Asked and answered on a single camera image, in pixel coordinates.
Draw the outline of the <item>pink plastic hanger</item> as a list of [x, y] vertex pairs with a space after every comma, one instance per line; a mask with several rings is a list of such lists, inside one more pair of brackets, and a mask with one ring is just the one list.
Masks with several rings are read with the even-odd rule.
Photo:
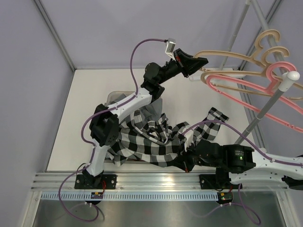
[[262, 72], [255, 72], [255, 71], [245, 71], [243, 74], [249, 76], [260, 76], [265, 77], [269, 80], [269, 85], [267, 87], [262, 87], [260, 85], [254, 84], [252, 82], [244, 81], [232, 75], [238, 74], [237, 71], [208, 71], [204, 72], [201, 75], [201, 80], [205, 84], [208, 85], [213, 91], [225, 96], [226, 98], [258, 113], [261, 112], [260, 109], [256, 108], [255, 106], [248, 104], [244, 101], [241, 101], [234, 96], [220, 90], [221, 88], [237, 90], [238, 92], [246, 93], [250, 92], [247, 90], [237, 89], [235, 87], [226, 87], [223, 85], [216, 84], [215, 80], [223, 80], [232, 82], [239, 85], [244, 85], [246, 87], [252, 88], [252, 93], [261, 95], [261, 96], [268, 96], [270, 98], [274, 97], [274, 94], [278, 91], [285, 93], [289, 88], [294, 85], [297, 85], [297, 81], [300, 78], [300, 74], [297, 71], [296, 67], [286, 61], [279, 61], [276, 63], [269, 64], [265, 67]]

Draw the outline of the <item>black white plaid shirt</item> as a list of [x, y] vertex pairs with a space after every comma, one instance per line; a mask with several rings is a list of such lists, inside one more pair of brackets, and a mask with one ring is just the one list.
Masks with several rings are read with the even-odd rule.
[[[182, 132], [189, 124], [181, 122], [171, 126], [164, 113], [157, 121], [143, 122], [136, 117], [140, 117], [138, 110], [122, 121], [118, 138], [108, 149], [106, 157], [116, 166], [134, 159], [160, 167], [176, 167], [178, 149], [184, 139]], [[213, 141], [220, 130], [220, 122], [226, 122], [228, 119], [212, 107], [205, 118], [206, 123], [194, 128], [191, 144], [197, 144], [201, 140]]]

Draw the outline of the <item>aluminium mounting rail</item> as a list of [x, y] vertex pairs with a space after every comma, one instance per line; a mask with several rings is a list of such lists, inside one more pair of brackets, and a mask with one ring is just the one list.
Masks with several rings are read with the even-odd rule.
[[[64, 191], [74, 191], [79, 174], [37, 173], [32, 191], [56, 191], [62, 185]], [[200, 191], [205, 185], [200, 173], [113, 173], [114, 179], [106, 183], [106, 190], [125, 192], [181, 192]]]

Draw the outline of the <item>grey shirt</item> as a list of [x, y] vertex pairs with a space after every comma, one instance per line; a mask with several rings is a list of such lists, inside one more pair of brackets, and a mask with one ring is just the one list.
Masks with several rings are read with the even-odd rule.
[[162, 114], [162, 98], [153, 101], [152, 103], [141, 107], [139, 110], [140, 117], [136, 117], [139, 121], [157, 121]]

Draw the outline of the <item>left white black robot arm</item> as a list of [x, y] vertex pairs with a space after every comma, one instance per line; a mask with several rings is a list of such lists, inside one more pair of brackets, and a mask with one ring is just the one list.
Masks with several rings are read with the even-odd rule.
[[118, 138], [120, 123], [139, 108], [160, 98], [165, 90], [162, 83], [178, 74], [188, 78], [207, 63], [207, 58], [194, 58], [177, 49], [164, 66], [154, 62], [146, 65], [143, 83], [134, 93], [109, 106], [99, 104], [94, 114], [84, 123], [90, 129], [92, 154], [89, 163], [76, 177], [75, 189], [104, 189], [107, 185], [110, 189], [115, 189], [115, 176], [103, 174], [103, 164], [107, 150]]

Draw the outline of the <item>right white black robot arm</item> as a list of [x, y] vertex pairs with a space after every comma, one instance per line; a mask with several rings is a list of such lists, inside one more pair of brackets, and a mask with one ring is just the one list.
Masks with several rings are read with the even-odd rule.
[[201, 140], [188, 148], [180, 145], [176, 166], [190, 172], [195, 166], [215, 168], [213, 175], [200, 176], [202, 189], [235, 189], [245, 182], [275, 182], [290, 189], [303, 189], [303, 157], [287, 158], [260, 154], [238, 145], [219, 145]]

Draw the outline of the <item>clear plastic bin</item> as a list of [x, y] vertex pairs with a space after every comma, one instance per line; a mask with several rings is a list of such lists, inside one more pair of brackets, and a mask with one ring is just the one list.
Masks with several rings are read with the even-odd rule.
[[133, 91], [113, 91], [108, 95], [105, 105], [108, 106], [113, 103], [116, 103], [116, 102], [126, 98], [127, 96], [131, 95], [132, 93], [133, 93]]

